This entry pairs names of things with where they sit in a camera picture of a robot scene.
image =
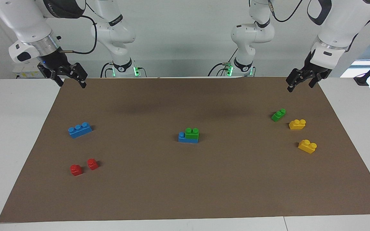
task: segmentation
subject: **blue lego block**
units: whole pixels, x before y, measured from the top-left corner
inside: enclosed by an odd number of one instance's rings
[[[198,139],[187,139],[185,138],[185,133],[180,132],[178,135],[178,142],[181,143],[198,143]]]
[[[91,126],[89,126],[87,122],[84,122],[82,123],[82,125],[78,124],[75,127],[70,127],[68,129],[68,132],[69,132],[69,135],[75,139],[76,137],[80,137],[82,135],[92,132],[92,128]]]

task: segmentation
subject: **yellow brick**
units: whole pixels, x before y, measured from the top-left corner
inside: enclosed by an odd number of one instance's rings
[[[309,154],[312,154],[316,147],[317,145],[315,143],[311,143],[309,140],[302,140],[298,146],[299,149],[306,151]]]
[[[290,123],[289,123],[289,128],[291,130],[302,130],[306,125],[306,121],[305,120],[292,120]]]

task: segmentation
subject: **green lego block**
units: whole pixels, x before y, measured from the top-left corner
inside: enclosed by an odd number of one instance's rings
[[[199,130],[197,128],[191,129],[188,127],[185,129],[185,138],[186,139],[198,139],[199,138]]]
[[[273,114],[272,120],[275,121],[275,122],[279,121],[285,114],[286,114],[286,110],[282,108],[281,110],[279,110],[275,114]]]

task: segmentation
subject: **silver metal ring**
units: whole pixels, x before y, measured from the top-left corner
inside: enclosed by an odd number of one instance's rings
[[[52,31],[48,36],[46,36],[45,38],[41,40],[28,42],[24,44],[35,47],[39,51],[40,56],[46,56],[48,54],[51,54],[60,47],[59,41],[53,35]]]

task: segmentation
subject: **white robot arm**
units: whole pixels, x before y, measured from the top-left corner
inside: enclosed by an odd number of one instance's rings
[[[251,0],[249,14],[255,22],[237,25],[231,34],[232,41],[238,46],[233,60],[233,73],[238,76],[247,76],[251,71],[255,56],[253,44],[269,42],[275,35],[267,0]]]
[[[311,0],[307,13],[321,30],[300,70],[293,69],[286,78],[288,91],[312,79],[312,88],[326,79],[350,48],[361,29],[370,22],[370,0]]]
[[[78,4],[76,0],[0,0],[0,18],[18,38],[18,41],[9,47],[12,60],[20,63],[37,57],[41,62],[38,67],[46,78],[51,78],[62,86],[63,81],[59,75],[66,75],[77,80],[81,87],[85,88],[87,73],[79,63],[68,63],[45,19],[76,19],[82,16],[84,10],[85,1],[79,1]]]
[[[135,41],[134,29],[123,19],[115,0],[95,0],[97,14],[107,22],[97,24],[98,41],[109,50],[117,77],[135,77],[139,72],[125,44]]]

